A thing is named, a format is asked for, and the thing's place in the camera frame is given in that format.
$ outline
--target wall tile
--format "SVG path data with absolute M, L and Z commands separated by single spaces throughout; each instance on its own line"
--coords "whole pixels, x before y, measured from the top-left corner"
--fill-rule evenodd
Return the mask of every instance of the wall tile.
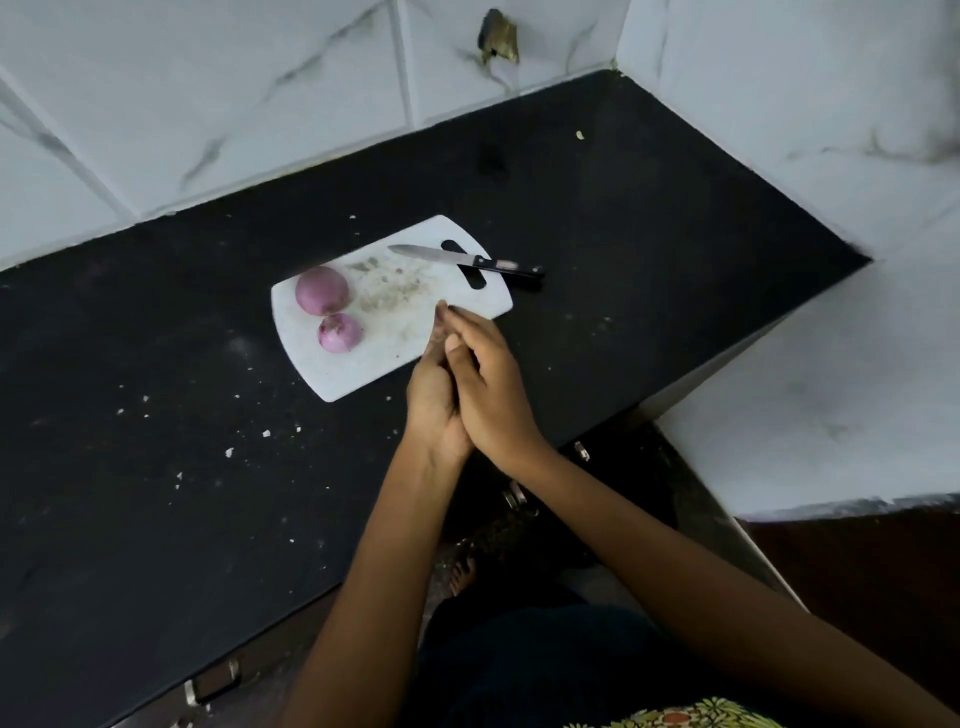
M 0 270 L 120 224 L 71 169 L 77 161 L 0 85 Z
M 613 59 L 628 0 L 505 0 L 520 64 L 480 61 L 477 35 L 490 0 L 401 0 L 410 22 L 411 85 L 429 123 Z
M 7 0 L 0 62 L 148 214 L 401 130 L 391 15 L 389 0 Z
M 960 192 L 949 0 L 634 0 L 621 68 L 873 255 Z

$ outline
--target white marble tile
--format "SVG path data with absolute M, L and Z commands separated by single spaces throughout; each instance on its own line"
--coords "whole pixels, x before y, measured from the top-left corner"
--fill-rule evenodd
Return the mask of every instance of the white marble tile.
M 402 129 L 391 14 L 389 0 L 6 0 L 0 62 L 149 213 Z
M 73 171 L 72 153 L 0 83 L 0 270 L 120 223 Z
M 429 121 L 611 61 L 627 0 L 505 0 L 520 63 L 480 61 L 477 36 L 489 0 L 401 0 L 410 19 L 411 84 Z
M 873 255 L 960 191 L 948 0 L 635 0 L 618 57 L 668 106 Z
M 631 0 L 616 51 L 620 70 L 654 93 L 670 40 L 670 6 L 670 0 Z
M 958 233 L 960 205 L 660 418 L 730 513 L 788 520 L 816 504 L 957 491 Z

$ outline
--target onion skin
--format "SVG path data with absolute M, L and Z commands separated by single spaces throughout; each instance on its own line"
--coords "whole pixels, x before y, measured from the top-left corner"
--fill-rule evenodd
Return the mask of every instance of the onion skin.
M 317 339 L 320 345 L 330 353 L 346 353 L 360 343 L 363 329 L 347 313 L 331 313 L 320 323 Z
M 325 265 L 303 273 L 297 279 L 294 293 L 300 308 L 311 316 L 336 313 L 347 305 L 350 298 L 347 279 Z

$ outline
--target white cutting board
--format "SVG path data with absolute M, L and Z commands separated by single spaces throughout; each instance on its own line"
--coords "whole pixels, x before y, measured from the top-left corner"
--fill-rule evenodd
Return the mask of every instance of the white cutting board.
M 489 319 L 513 308 L 499 273 L 481 271 L 487 285 L 474 290 L 455 265 L 387 250 L 402 243 L 440 248 L 445 240 L 456 241 L 471 255 L 490 257 L 467 231 L 437 215 L 324 264 L 347 279 L 350 303 L 344 311 L 363 327 L 363 340 L 350 352 L 330 353 L 320 346 L 317 330 L 323 317 L 311 316 L 297 304 L 297 276 L 273 287 L 271 302 L 280 343 L 322 400 L 338 400 L 420 357 L 440 299 Z

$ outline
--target hand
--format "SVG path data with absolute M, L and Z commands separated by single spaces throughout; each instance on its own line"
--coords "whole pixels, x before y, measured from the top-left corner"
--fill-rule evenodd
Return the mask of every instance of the hand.
M 467 433 L 497 468 L 513 477 L 524 460 L 552 450 L 534 422 L 520 368 L 493 321 L 443 302 L 438 310 L 450 331 L 444 348 Z
M 453 378 L 446 369 L 446 328 L 438 304 L 426 350 L 407 384 L 407 426 L 403 439 L 426 448 L 438 464 L 462 468 L 473 451 L 453 397 Z

